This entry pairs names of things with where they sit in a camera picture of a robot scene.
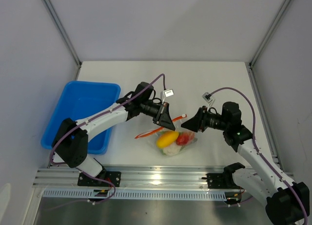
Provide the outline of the yellow toy lemon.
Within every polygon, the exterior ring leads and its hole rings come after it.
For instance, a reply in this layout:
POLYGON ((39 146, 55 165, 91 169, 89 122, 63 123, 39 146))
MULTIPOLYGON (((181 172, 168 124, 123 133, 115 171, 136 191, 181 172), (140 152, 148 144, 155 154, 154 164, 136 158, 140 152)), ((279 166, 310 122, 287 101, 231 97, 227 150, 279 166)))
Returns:
POLYGON ((167 131, 164 132, 156 141, 156 146, 160 149, 163 149, 171 145, 179 136, 179 132, 176 131, 167 131))

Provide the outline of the clear orange-zipper zip bag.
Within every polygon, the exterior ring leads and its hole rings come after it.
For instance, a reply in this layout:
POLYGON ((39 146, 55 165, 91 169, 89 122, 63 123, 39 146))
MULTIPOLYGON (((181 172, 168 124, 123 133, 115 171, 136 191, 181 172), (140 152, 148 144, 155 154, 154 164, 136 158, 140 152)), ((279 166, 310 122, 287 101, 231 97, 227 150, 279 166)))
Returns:
POLYGON ((144 139, 146 143, 157 149, 164 156, 175 156, 195 145, 196 133, 182 128, 183 121, 187 121, 187 114, 182 114, 173 119, 175 130, 159 127, 154 130, 143 132, 135 139, 144 139))

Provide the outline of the orange red toy mango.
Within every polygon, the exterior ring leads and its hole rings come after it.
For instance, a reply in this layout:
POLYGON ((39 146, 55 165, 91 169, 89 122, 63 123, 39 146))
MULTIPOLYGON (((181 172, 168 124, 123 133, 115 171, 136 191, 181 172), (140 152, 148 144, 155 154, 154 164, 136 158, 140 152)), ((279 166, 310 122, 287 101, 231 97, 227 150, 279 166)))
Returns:
POLYGON ((185 146, 188 145, 189 143, 191 143, 193 141, 195 137, 195 133, 194 132, 181 132, 178 136, 178 138, 176 139, 175 143, 178 146, 185 146))

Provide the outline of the white green toy cauliflower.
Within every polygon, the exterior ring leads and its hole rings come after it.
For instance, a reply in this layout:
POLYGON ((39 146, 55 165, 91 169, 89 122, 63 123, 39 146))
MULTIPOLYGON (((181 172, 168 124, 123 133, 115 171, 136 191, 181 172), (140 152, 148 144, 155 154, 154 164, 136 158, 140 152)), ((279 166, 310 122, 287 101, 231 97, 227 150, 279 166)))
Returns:
POLYGON ((176 144, 171 144, 170 146, 165 147, 162 152, 167 156, 175 156, 180 153, 182 146, 178 146, 176 144))

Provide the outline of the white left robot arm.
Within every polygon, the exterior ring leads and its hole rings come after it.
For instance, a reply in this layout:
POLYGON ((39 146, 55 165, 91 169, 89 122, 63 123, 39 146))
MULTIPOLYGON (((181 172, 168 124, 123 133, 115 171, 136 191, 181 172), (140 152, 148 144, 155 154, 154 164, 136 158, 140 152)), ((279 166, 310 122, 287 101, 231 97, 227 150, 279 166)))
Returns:
POLYGON ((174 95, 172 89, 164 89, 156 97, 154 87, 141 82, 134 91, 128 92, 112 106, 94 115, 62 121, 53 141, 53 153, 56 153, 70 168, 78 169, 95 186, 101 186, 106 180, 106 169, 88 154, 89 142, 107 129, 126 122, 139 114, 152 118, 154 124, 174 131, 176 128, 169 114, 169 103, 165 99, 174 95))

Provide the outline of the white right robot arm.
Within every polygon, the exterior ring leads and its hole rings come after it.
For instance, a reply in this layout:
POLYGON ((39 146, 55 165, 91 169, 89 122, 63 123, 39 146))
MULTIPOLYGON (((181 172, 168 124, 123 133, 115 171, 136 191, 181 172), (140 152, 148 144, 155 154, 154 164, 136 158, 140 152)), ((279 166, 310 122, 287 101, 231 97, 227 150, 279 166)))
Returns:
POLYGON ((249 171, 241 163, 226 166, 223 184, 229 188, 238 186, 245 189, 264 206, 274 225, 290 225, 300 220, 305 225, 308 223, 309 188, 303 182, 296 183, 263 155, 253 134, 242 124, 237 103, 224 103, 220 114, 203 106, 181 126, 193 132, 203 132, 207 128, 223 132, 225 142, 253 168, 249 171))

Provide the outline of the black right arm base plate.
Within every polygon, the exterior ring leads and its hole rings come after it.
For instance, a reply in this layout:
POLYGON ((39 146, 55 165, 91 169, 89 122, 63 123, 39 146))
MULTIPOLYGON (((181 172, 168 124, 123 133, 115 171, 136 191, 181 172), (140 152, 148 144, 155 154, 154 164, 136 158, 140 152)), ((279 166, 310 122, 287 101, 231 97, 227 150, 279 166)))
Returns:
POLYGON ((226 173, 207 173, 201 178, 207 182, 209 189, 235 189, 233 179, 226 173))

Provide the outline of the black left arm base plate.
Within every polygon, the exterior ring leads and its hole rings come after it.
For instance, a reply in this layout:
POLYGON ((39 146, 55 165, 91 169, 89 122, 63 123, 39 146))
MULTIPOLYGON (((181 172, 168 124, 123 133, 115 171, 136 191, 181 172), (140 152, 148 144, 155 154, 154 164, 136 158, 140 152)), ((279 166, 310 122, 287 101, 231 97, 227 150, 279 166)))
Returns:
POLYGON ((121 172, 120 171, 106 171, 96 176, 96 179, 90 178, 84 173, 80 173, 77 185, 80 187, 111 187, 108 183, 112 183, 115 187, 120 186, 121 172))

